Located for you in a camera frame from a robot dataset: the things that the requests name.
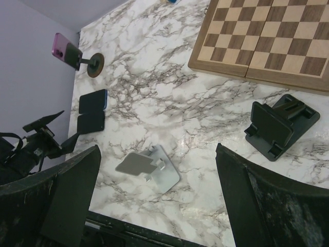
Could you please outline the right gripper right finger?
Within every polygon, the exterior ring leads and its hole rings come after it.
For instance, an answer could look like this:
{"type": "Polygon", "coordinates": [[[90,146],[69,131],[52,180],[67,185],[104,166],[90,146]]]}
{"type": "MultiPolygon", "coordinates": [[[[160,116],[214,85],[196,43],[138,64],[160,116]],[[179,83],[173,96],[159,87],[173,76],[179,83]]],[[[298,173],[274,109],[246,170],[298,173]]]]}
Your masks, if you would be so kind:
{"type": "Polygon", "coordinates": [[[287,178],[218,144],[236,246],[328,246],[328,189],[287,178]]]}

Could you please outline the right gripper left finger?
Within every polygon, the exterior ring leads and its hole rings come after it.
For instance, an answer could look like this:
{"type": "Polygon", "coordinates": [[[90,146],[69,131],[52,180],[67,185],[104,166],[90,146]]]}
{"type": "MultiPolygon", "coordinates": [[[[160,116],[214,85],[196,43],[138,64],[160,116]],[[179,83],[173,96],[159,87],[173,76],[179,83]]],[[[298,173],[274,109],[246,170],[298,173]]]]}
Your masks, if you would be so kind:
{"type": "Polygon", "coordinates": [[[101,163],[94,145],[1,186],[1,246],[79,246],[101,163]]]}

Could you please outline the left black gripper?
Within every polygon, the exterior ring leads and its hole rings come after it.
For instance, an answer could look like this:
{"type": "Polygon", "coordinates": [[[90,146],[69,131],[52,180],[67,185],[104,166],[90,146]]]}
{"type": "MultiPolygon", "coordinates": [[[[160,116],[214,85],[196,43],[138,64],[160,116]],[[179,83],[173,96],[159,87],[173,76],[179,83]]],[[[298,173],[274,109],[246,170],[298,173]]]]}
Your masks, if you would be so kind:
{"type": "Polygon", "coordinates": [[[30,124],[23,126],[26,133],[35,131],[35,134],[25,137],[26,145],[22,148],[26,152],[35,157],[47,156],[49,158],[57,158],[63,154],[72,153],[75,149],[80,133],[76,133],[61,145],[54,139],[54,133],[47,125],[59,117],[64,111],[60,111],[53,115],[42,117],[30,124]]]}

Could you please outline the black smartphone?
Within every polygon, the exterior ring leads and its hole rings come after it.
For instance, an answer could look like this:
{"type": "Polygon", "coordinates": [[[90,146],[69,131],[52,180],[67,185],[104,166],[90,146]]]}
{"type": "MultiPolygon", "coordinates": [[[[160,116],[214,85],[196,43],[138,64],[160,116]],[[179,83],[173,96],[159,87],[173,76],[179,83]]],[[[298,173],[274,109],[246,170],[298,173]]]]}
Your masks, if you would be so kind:
{"type": "Polygon", "coordinates": [[[94,113],[82,114],[77,118],[77,132],[88,134],[103,131],[105,127],[105,113],[97,111],[94,113]]]}

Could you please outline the blue smartphone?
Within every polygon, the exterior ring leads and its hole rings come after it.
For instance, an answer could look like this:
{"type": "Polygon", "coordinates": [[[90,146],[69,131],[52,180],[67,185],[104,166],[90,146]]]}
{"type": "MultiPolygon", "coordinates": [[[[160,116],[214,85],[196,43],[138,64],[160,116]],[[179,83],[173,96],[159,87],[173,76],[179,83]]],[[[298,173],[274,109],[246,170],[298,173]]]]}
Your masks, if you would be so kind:
{"type": "Polygon", "coordinates": [[[107,107],[107,95],[108,91],[106,89],[82,95],[79,98],[79,114],[105,110],[107,107]]]}

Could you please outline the purple smartphone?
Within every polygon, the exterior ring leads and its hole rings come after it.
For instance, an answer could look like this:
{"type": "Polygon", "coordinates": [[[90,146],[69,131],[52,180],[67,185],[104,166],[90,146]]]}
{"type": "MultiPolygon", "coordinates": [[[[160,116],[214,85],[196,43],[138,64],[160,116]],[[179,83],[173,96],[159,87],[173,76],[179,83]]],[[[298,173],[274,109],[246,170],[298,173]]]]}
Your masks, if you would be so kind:
{"type": "Polygon", "coordinates": [[[52,55],[76,71],[80,69],[83,52],[61,33],[56,33],[52,45],[52,55]]]}

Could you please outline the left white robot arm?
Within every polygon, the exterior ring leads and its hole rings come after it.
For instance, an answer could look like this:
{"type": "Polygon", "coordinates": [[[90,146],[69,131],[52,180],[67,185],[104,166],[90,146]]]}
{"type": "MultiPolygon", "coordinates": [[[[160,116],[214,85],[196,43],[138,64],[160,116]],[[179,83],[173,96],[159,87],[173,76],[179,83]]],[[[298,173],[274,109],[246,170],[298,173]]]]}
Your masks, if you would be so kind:
{"type": "Polygon", "coordinates": [[[41,171],[44,159],[59,158],[74,151],[79,133],[74,134],[62,144],[54,139],[54,133],[47,124],[60,116],[63,111],[42,117],[23,127],[26,137],[14,133],[1,133],[1,185],[5,185],[31,175],[31,170],[38,166],[41,171]]]}

